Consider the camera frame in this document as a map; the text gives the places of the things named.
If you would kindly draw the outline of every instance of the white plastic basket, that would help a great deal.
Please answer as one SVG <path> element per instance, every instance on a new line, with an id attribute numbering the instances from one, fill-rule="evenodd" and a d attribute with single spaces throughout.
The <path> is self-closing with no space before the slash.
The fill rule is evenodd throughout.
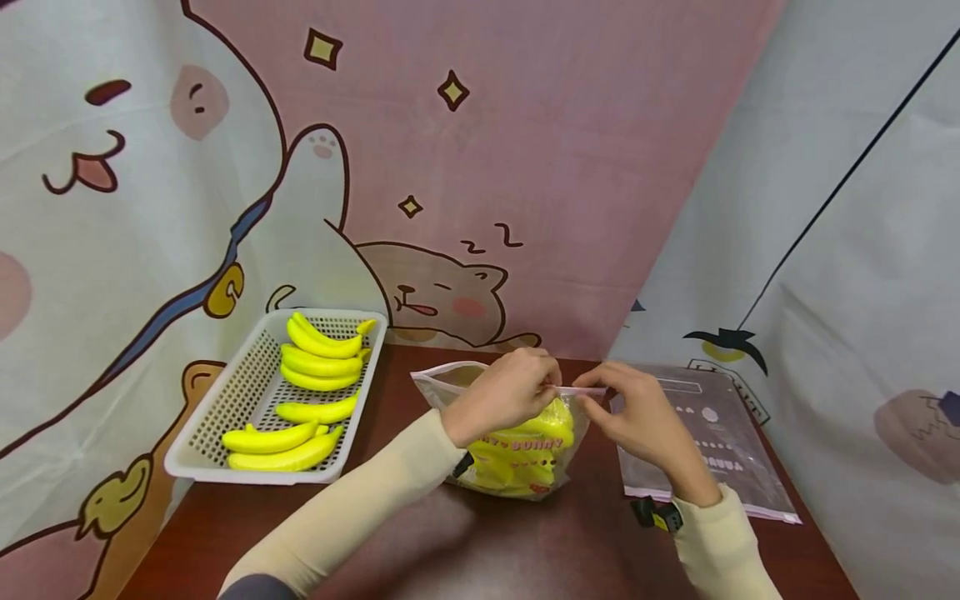
<path id="1" fill-rule="evenodd" d="M 268 313 L 217 377 L 170 446 L 163 460 L 168 473 L 196 481 L 287 486 L 295 483 L 330 483 L 340 477 L 360 424 L 364 404 L 367 403 L 373 372 L 387 332 L 387 318 L 379 313 L 359 310 L 298 310 L 324 335 L 336 340 L 353 337 L 360 323 L 376 320 L 376 327 L 364 336 L 364 348 L 370 348 L 371 355 L 360 380 L 336 392 L 311 392 L 291 385 L 280 375 L 279 365 L 280 345 L 290 342 L 286 324 L 294 311 L 275 310 Z M 319 465 L 301 472 L 233 470 L 227 465 L 228 451 L 220 443 L 220 438 L 231 429 L 243 429 L 247 423 L 253 423 L 261 431 L 284 429 L 293 423 L 276 415 L 274 407 L 279 403 L 335 402 L 353 395 L 358 389 L 353 415 L 338 423 L 344 426 L 344 434 L 336 449 Z"/>

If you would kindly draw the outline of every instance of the clear plastic bag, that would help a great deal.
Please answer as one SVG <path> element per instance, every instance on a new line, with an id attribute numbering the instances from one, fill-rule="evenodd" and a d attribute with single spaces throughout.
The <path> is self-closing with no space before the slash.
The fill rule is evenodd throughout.
<path id="1" fill-rule="evenodd" d="M 483 363 L 460 361 L 410 375 L 430 406 L 442 410 L 486 368 Z M 543 500 L 568 481 L 566 468 L 587 434 L 589 419 L 574 397 L 583 394 L 599 401 L 606 391 L 557 388 L 557 397 L 538 417 L 469 445 L 473 464 L 447 481 L 505 498 Z"/>
<path id="2" fill-rule="evenodd" d="M 749 400 L 745 385 L 719 372 L 660 365 L 632 366 L 657 378 L 700 448 L 704 463 L 718 481 L 736 491 L 748 515 L 800 522 L 744 406 Z M 610 406 L 613 412 L 621 412 L 623 396 L 612 399 Z M 618 451 L 624 493 L 650 495 L 662 501 L 670 499 L 670 482 L 660 469 L 631 456 L 623 448 Z"/>

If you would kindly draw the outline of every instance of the beige sleeve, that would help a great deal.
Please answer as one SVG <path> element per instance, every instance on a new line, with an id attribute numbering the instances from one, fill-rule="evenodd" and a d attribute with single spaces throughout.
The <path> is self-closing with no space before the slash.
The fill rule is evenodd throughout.
<path id="1" fill-rule="evenodd" d="M 276 577 L 306 596 L 395 512 L 436 488 L 464 457 L 433 410 L 364 465 L 310 499 L 230 570 Z"/>
<path id="2" fill-rule="evenodd" d="M 720 490 L 723 500 L 705 509 L 673 500 L 684 518 L 674 539 L 686 576 L 707 600 L 780 599 L 739 496 L 725 485 Z"/>

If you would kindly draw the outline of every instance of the white wall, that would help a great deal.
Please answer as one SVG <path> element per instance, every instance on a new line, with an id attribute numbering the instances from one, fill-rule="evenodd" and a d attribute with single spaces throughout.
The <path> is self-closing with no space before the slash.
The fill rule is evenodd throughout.
<path id="1" fill-rule="evenodd" d="M 719 364 L 683 336 L 754 332 L 769 375 L 749 357 L 721 366 L 769 413 L 767 435 L 868 599 L 960 588 L 960 426 L 915 397 L 891 402 L 960 392 L 960 44 L 745 317 L 958 28 L 955 0 L 790 2 L 639 296 L 645 312 L 611 351 Z M 935 417 L 921 440 L 909 434 L 924 410 Z M 886 440 L 875 414 L 895 416 Z M 920 455 L 946 481 L 908 466 Z"/>

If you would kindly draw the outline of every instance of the left hand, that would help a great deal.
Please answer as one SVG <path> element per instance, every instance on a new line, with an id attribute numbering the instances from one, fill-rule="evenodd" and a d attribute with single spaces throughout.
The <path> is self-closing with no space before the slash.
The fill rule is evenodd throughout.
<path id="1" fill-rule="evenodd" d="M 557 359 L 543 348 L 504 354 L 441 415 L 446 435 L 464 448 L 479 438 L 526 422 L 557 396 L 563 383 Z"/>

